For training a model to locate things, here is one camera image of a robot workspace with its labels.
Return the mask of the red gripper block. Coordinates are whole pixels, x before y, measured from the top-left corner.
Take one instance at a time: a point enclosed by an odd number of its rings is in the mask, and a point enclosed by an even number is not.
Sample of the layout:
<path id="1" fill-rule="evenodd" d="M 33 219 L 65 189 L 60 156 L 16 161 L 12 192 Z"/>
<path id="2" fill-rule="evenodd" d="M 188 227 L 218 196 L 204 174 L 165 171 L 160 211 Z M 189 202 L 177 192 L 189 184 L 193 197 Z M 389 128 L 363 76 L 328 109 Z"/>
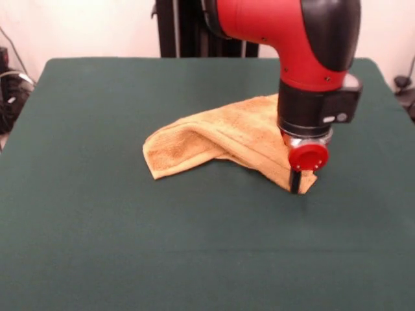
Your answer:
<path id="1" fill-rule="evenodd" d="M 302 171 L 319 170 L 328 162 L 330 136 L 303 139 L 283 134 L 282 138 L 289 149 L 288 160 L 291 166 L 289 176 L 290 192 L 299 194 Z"/>

